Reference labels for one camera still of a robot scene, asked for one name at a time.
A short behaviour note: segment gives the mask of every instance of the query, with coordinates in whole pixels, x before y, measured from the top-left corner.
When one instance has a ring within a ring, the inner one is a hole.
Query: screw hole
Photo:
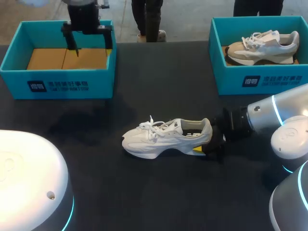
[[[51,192],[51,191],[49,191],[49,192],[47,193],[47,197],[48,197],[49,199],[51,199],[51,200],[54,200],[54,199],[55,199],[55,195],[54,195],[54,193]]]
[[[259,111],[260,110],[260,106],[256,106],[255,108],[254,108],[254,111],[255,112],[257,112],[257,111]]]

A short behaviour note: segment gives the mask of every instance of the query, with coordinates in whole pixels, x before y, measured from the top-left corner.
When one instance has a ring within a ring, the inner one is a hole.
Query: leg
[[[258,14],[258,1],[254,0],[235,0],[233,17],[256,16]]]
[[[142,36],[145,35],[145,0],[132,0],[131,7],[137,23],[137,27]]]
[[[283,8],[283,0],[262,1],[260,16],[280,16]]]
[[[157,42],[163,0],[146,0],[146,41]]]

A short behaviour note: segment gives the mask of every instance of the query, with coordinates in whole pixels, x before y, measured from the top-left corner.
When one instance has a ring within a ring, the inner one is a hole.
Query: yellow tag
[[[111,54],[112,49],[106,49],[107,56]]]
[[[198,153],[203,153],[203,152],[202,152],[202,146],[193,148],[193,150],[196,151],[196,152],[198,152]]]

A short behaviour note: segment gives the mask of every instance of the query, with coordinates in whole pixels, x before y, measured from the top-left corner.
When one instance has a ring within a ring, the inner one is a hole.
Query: teal box
[[[109,99],[113,96],[116,38],[106,69],[26,70],[34,48],[67,48],[64,21],[21,22],[7,50],[0,74],[14,99]],[[101,21],[101,25],[113,25]],[[79,48],[105,48],[103,35],[73,32]]]
[[[255,32],[297,31],[300,64],[227,66],[221,46],[242,41]],[[213,18],[209,35],[209,54],[220,95],[276,94],[308,83],[308,25],[301,16]]]

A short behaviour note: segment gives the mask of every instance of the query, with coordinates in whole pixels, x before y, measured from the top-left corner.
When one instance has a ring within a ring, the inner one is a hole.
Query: blue led light ring
[[[287,172],[289,172],[289,173],[293,173],[293,172],[291,172],[290,170],[288,170],[285,166],[282,166]]]
[[[278,120],[279,120],[279,122],[280,122],[280,124],[281,124],[281,126],[282,126],[282,125],[283,125],[283,121],[281,120],[281,117],[280,117],[280,115],[279,115],[279,112],[278,112],[278,109],[277,109],[277,106],[276,106],[275,96],[274,96],[274,95],[272,95],[271,101],[272,101],[272,103],[273,103],[273,107],[274,107],[276,116],[277,116],[277,118],[278,118]]]
[[[72,206],[71,215],[69,215],[69,218],[68,218],[68,220],[67,220],[67,223],[66,223],[66,225],[64,226],[64,228],[62,229],[62,231],[64,231],[64,230],[66,229],[66,227],[68,226],[68,224],[69,224],[69,222],[70,222],[70,220],[71,220],[71,218],[72,218],[73,211],[74,211],[74,198],[73,198],[73,206]]]
[[[297,178],[297,183],[298,183],[298,189],[299,189],[300,197],[302,198],[303,203],[304,203],[306,209],[308,210],[308,203],[305,199],[305,196],[304,196],[304,193],[303,193],[303,188],[302,188],[302,183],[301,183],[302,171],[303,171],[303,167],[306,163],[307,163],[307,161],[302,165],[302,167],[300,167],[300,170],[299,170],[299,173],[298,173],[298,178]]]

